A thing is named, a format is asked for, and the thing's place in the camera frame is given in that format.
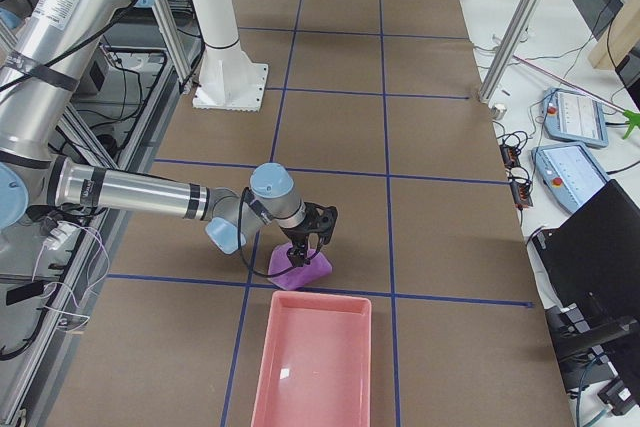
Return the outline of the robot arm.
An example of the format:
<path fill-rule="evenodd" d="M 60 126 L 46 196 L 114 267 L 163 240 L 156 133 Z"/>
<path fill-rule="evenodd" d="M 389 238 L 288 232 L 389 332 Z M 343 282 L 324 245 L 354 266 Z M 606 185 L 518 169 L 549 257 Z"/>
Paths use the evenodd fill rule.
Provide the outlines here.
<path fill-rule="evenodd" d="M 139 0 L 38 0 L 1 67 L 1 224 L 32 205 L 65 204 L 202 220 L 224 253 L 241 253 L 264 226 L 289 240 L 287 270 L 311 264 L 332 223 L 304 201 L 286 169 L 266 163 L 235 193 L 119 170 L 93 134 L 80 145 L 95 160 L 54 154 L 49 141 L 103 35 Z"/>

